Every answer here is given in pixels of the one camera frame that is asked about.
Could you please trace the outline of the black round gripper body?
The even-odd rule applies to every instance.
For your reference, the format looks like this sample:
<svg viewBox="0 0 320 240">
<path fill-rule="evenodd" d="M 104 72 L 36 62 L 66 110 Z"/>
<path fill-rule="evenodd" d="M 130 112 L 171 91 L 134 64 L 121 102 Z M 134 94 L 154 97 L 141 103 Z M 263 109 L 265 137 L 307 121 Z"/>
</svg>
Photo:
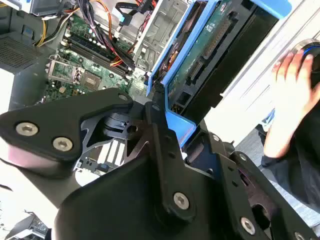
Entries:
<svg viewBox="0 0 320 240">
<path fill-rule="evenodd" d="M 54 240 L 238 240 L 209 174 L 186 166 L 196 216 L 184 222 L 158 209 L 149 161 L 140 158 L 71 193 L 52 228 Z"/>
</svg>

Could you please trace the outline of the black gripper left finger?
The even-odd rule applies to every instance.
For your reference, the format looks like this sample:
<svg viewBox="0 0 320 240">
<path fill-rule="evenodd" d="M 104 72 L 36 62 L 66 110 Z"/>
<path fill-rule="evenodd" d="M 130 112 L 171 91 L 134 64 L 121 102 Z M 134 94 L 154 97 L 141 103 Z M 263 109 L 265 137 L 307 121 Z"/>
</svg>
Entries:
<svg viewBox="0 0 320 240">
<path fill-rule="evenodd" d="M 177 136 L 160 97 L 139 106 L 109 88 L 9 111 L 0 117 L 0 138 L 6 162 L 46 178 L 69 177 L 83 153 L 112 138 L 124 139 L 124 164 L 112 171 L 138 159 L 149 161 L 158 209 L 183 222 L 195 218 Z"/>
</svg>

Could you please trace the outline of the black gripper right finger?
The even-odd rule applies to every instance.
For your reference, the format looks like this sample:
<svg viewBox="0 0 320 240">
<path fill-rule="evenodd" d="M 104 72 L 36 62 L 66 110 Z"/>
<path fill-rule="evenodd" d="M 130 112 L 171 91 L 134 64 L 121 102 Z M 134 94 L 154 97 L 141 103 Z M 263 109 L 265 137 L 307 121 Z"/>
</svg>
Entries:
<svg viewBox="0 0 320 240">
<path fill-rule="evenodd" d="M 186 143 L 196 240 L 314 240 L 316 234 L 243 152 L 201 122 Z"/>
</svg>

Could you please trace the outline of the person's hand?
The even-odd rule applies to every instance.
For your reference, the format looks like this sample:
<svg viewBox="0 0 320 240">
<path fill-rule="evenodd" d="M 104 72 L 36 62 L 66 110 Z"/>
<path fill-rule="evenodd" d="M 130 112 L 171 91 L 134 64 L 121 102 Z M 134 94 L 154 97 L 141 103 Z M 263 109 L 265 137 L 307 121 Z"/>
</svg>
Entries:
<svg viewBox="0 0 320 240">
<path fill-rule="evenodd" d="M 288 152 L 296 129 L 320 100 L 320 85 L 311 84 L 313 60 L 303 50 L 289 52 L 271 71 L 275 115 L 264 143 L 267 157 L 280 158 Z"/>
</svg>

